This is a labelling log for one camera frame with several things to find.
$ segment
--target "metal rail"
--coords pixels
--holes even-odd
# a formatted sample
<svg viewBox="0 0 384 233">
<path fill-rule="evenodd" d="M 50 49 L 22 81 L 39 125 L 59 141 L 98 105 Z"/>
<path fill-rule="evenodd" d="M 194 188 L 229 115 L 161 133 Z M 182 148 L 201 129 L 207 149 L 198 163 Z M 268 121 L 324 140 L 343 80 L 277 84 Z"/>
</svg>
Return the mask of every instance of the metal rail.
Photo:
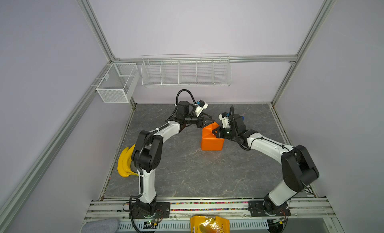
<svg viewBox="0 0 384 233">
<path fill-rule="evenodd" d="M 201 57 L 156 57 L 151 60 L 156 61 L 172 61 L 172 60 L 199 60 Z M 220 57 L 204 57 L 204 59 L 220 60 Z M 297 60 L 296 55 L 256 55 L 256 56 L 231 56 L 231 63 L 254 63 L 254 62 L 295 62 Z M 130 59 L 116 59 L 114 62 L 119 63 L 136 63 L 141 65 L 143 63 L 142 58 L 130 58 Z"/>
<path fill-rule="evenodd" d="M 277 101 L 280 99 L 281 95 L 284 92 L 285 87 L 288 85 L 289 80 L 295 73 L 297 66 L 300 64 L 300 62 L 303 60 L 305 53 L 308 51 L 311 43 L 315 39 L 317 33 L 319 32 L 319 29 L 323 25 L 326 17 L 328 16 L 329 12 L 333 8 L 334 4 L 336 3 L 337 0 L 324 0 L 323 4 L 321 5 L 321 8 L 316 15 L 316 18 L 307 33 L 307 36 L 305 37 L 303 43 L 301 44 L 301 47 L 299 51 L 297 52 L 297 59 L 295 62 L 291 62 L 291 66 L 288 69 L 287 74 L 285 75 L 283 81 L 281 82 L 279 88 L 276 91 L 275 96 L 273 97 L 272 100 L 272 105 L 275 105 Z"/>
<path fill-rule="evenodd" d="M 96 95 L 96 86 L 103 78 L 111 64 L 105 65 L 99 76 L 94 80 L 92 85 L 88 88 L 80 102 L 76 105 L 74 110 L 68 118 L 61 125 L 60 129 L 56 132 L 47 147 L 43 150 L 39 158 L 33 164 L 26 176 L 14 190 L 12 195 L 8 198 L 7 202 L 0 209 L 0 233 L 4 233 L 11 225 L 17 214 L 31 195 L 32 191 L 36 188 L 37 184 L 51 165 L 52 161 L 68 139 L 74 127 L 77 125 L 80 118 L 92 102 Z"/>
<path fill-rule="evenodd" d="M 93 31 L 98 43 L 100 44 L 101 49 L 103 50 L 105 57 L 109 62 L 115 60 L 115 57 L 112 53 L 111 48 L 108 45 L 107 39 L 104 36 L 103 31 L 101 30 L 100 24 L 93 12 L 93 9 L 89 3 L 89 0 L 77 0 L 81 10 L 83 11 L 84 17 L 87 19 L 89 27 Z"/>
<path fill-rule="evenodd" d="M 189 220 L 194 215 L 215 215 L 229 220 L 241 219 L 276 219 L 277 216 L 251 217 L 247 210 L 249 200 L 263 199 L 233 199 L 221 198 L 213 200 L 182 200 L 169 198 L 158 202 L 171 202 L 170 218 L 165 221 Z M 129 212 L 122 211 L 122 206 L 127 199 L 115 199 L 113 201 L 91 202 L 84 222 L 118 218 L 119 221 L 128 221 Z M 292 198 L 289 201 L 290 218 L 324 218 L 336 217 L 327 198 Z"/>
</svg>

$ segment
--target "white wall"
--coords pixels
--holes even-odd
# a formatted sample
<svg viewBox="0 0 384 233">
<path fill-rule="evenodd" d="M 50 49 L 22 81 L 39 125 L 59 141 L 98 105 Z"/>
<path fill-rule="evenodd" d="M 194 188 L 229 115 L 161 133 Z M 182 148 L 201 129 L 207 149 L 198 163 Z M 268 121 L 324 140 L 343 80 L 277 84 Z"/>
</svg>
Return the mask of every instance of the white wall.
<svg viewBox="0 0 384 233">
<path fill-rule="evenodd" d="M 338 0 L 277 104 L 346 233 L 382 232 L 384 0 Z"/>
<path fill-rule="evenodd" d="M 289 62 L 232 63 L 230 86 L 181 87 L 189 89 L 195 100 L 207 103 L 271 102 L 282 78 L 290 66 Z M 141 79 L 133 97 L 137 103 L 175 103 L 180 87 L 146 88 Z M 188 94 L 181 94 L 190 101 Z"/>
<path fill-rule="evenodd" d="M 296 54 L 324 0 L 90 0 L 117 58 Z"/>
<path fill-rule="evenodd" d="M 0 0 L 0 25 L 2 206 L 106 58 L 76 0 Z"/>
<path fill-rule="evenodd" d="M 129 104 L 96 95 L 16 217 L 8 233 L 78 233 L 108 176 Z"/>
</svg>

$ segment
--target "white mesh basket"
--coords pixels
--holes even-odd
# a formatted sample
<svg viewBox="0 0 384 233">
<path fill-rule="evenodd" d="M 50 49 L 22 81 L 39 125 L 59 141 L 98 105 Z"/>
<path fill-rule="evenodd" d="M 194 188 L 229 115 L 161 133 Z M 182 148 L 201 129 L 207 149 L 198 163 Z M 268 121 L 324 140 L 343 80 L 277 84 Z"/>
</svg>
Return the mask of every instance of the white mesh basket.
<svg viewBox="0 0 384 233">
<path fill-rule="evenodd" d="M 229 57 L 144 60 L 141 75 L 145 87 L 229 86 L 232 80 Z"/>
<path fill-rule="evenodd" d="M 136 63 L 113 63 L 96 90 L 106 103 L 129 103 L 139 78 Z"/>
</svg>

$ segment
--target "yellow packet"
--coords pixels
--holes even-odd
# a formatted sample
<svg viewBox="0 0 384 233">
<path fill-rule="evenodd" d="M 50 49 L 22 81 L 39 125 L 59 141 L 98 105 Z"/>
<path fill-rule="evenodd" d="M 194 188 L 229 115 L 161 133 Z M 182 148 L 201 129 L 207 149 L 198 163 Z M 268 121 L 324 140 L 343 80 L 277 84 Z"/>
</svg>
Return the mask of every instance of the yellow packet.
<svg viewBox="0 0 384 233">
<path fill-rule="evenodd" d="M 229 233 L 229 220 L 218 216 L 194 216 L 191 233 Z"/>
</svg>

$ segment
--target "gray cloth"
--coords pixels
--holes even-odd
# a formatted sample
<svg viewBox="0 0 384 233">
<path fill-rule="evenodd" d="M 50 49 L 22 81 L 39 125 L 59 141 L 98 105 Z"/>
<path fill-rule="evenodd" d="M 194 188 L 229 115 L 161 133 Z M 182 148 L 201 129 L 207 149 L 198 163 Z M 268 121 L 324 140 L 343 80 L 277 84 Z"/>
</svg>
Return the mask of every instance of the gray cloth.
<svg viewBox="0 0 384 233">
<path fill-rule="evenodd" d="M 115 233 L 118 227 L 119 221 L 117 219 L 92 221 L 83 226 L 81 233 Z"/>
</svg>

